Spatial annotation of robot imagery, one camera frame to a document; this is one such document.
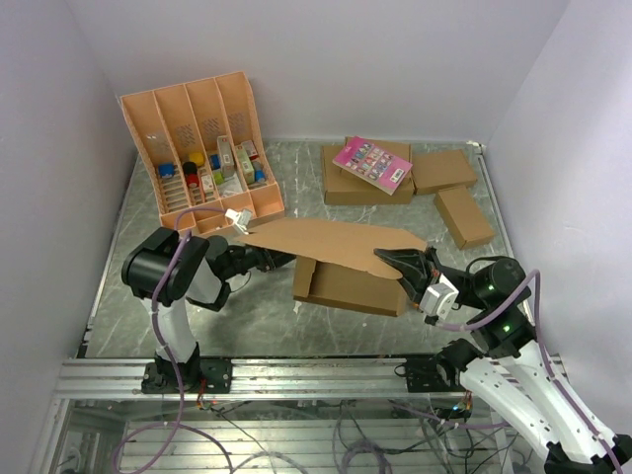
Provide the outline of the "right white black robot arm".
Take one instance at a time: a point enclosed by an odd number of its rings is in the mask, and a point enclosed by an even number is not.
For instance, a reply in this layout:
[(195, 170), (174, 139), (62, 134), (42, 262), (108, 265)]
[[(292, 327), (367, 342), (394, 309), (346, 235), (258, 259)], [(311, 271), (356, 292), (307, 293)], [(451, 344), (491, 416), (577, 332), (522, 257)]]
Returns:
[(631, 437), (617, 434), (583, 402), (553, 365), (539, 316), (540, 273), (510, 257), (478, 259), (472, 271), (443, 265), (434, 248), (386, 250), (375, 256), (400, 273), (399, 283), (428, 325), (467, 333), (435, 357), (437, 383), (473, 393), (537, 453), (547, 473), (619, 473)]

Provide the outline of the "large cardboard box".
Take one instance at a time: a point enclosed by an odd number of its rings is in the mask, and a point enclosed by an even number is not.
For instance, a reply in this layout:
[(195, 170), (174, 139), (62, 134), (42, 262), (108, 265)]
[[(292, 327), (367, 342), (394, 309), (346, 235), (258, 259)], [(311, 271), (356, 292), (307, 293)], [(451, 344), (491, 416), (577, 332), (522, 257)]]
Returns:
[(409, 298), (398, 282), (401, 273), (374, 251), (427, 249), (404, 229), (315, 218), (267, 222), (237, 240), (296, 257), (294, 300), (389, 317), (403, 315)]

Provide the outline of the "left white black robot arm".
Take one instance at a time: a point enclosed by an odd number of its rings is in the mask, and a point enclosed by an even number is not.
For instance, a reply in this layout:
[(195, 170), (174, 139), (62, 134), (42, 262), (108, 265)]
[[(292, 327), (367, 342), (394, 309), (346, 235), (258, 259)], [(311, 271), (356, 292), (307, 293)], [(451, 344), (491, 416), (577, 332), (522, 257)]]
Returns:
[(252, 270), (271, 272), (294, 260), (284, 252), (230, 244), (218, 235), (203, 239), (191, 234), (182, 237), (165, 227), (154, 231), (121, 268), (121, 281), (142, 301), (157, 341), (141, 391), (228, 393), (232, 362), (200, 354), (187, 306), (218, 312), (233, 293), (232, 278)]

